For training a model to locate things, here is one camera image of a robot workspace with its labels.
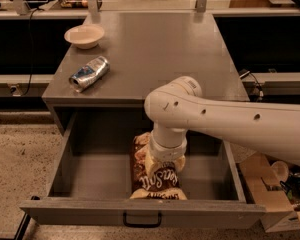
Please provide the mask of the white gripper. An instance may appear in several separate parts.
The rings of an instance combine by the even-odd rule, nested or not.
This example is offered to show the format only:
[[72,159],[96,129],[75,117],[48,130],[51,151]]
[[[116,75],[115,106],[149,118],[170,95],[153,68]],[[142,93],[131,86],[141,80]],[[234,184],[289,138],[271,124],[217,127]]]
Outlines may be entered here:
[[166,147],[155,140],[153,136],[149,141],[149,152],[145,157],[145,171],[148,178],[152,178],[157,170],[162,167],[161,161],[173,161],[175,170],[180,172],[183,170],[186,158],[185,152],[187,140],[183,139],[180,144],[175,147]]

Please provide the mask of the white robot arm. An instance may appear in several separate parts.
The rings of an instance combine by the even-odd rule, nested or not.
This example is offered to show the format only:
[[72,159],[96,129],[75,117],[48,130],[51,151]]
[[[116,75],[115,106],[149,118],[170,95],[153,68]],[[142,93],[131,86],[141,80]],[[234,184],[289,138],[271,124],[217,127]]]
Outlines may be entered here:
[[184,76],[149,93],[144,109],[154,122],[145,158],[149,176],[168,162],[183,169],[189,130],[300,166],[300,105],[204,99],[199,83]]

